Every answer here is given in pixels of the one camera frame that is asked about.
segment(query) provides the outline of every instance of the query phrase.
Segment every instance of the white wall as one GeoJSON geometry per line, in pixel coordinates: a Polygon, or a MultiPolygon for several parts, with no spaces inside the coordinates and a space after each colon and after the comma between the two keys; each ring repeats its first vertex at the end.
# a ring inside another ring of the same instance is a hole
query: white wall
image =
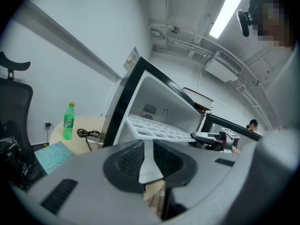
{"type": "MultiPolygon", "coordinates": [[[[15,80],[33,88],[27,128],[30,143],[38,144],[46,142],[44,122],[63,121],[70,101],[77,116],[106,116],[125,60],[134,47],[149,59],[151,39],[141,0],[31,1],[37,12],[20,9],[2,34],[0,51],[31,62],[15,80]]],[[[0,77],[7,77],[1,66],[0,77]]]]}
{"type": "Polygon", "coordinates": [[[70,32],[120,77],[136,47],[149,60],[152,48],[143,0],[30,0],[70,32]]]}
{"type": "Polygon", "coordinates": [[[251,119],[257,119],[258,131],[262,135],[265,133],[265,124],[234,86],[222,82],[204,69],[198,84],[200,65],[196,62],[163,52],[153,52],[150,62],[181,88],[190,88],[212,99],[213,115],[242,127],[246,127],[251,119]]]}

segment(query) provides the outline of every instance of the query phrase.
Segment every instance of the wooden table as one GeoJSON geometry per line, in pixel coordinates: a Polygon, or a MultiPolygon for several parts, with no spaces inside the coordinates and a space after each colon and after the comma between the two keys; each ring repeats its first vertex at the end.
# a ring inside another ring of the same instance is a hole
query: wooden table
{"type": "MultiPolygon", "coordinates": [[[[74,125],[73,125],[73,132],[72,132],[72,139],[71,140],[65,140],[63,138],[63,121],[59,123],[53,130],[51,136],[49,145],[52,145],[54,143],[57,143],[59,141],[62,141],[67,148],[69,148],[74,155],[78,156],[83,153],[90,152],[90,149],[84,139],[79,137],[77,135],[77,130],[79,128],[85,129],[86,131],[92,131],[96,130],[101,132],[102,127],[104,124],[105,118],[104,117],[88,117],[88,116],[76,116],[74,118],[74,125]]],[[[89,143],[90,148],[92,151],[98,150],[98,145],[94,143],[89,143]]],[[[160,180],[151,184],[146,185],[146,193],[144,194],[144,200],[147,200],[154,196],[165,184],[165,181],[160,180]]]]}

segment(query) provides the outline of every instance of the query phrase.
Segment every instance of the white plastic part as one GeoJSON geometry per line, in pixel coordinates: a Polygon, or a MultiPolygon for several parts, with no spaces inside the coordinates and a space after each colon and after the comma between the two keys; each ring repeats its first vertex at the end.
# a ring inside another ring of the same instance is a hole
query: white plastic part
{"type": "Polygon", "coordinates": [[[135,139],[159,139],[175,143],[195,142],[195,139],[191,137],[190,133],[178,127],[173,127],[133,114],[128,115],[128,117],[126,118],[126,124],[128,125],[135,139]]]}

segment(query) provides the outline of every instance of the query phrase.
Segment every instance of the open box lid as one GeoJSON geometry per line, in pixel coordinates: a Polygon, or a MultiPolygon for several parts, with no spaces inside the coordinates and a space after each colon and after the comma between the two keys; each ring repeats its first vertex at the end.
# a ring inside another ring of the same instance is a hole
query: open box lid
{"type": "Polygon", "coordinates": [[[201,111],[210,111],[213,100],[189,88],[182,89],[201,111]]]}

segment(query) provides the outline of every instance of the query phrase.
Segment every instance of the ceiling light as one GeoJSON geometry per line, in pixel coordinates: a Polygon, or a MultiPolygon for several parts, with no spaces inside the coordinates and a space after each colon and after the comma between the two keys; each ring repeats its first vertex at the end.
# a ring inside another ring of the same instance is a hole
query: ceiling light
{"type": "Polygon", "coordinates": [[[241,0],[225,0],[225,3],[221,9],[219,16],[212,29],[210,30],[210,35],[218,38],[226,25],[228,24],[230,18],[235,12],[241,0]]]}

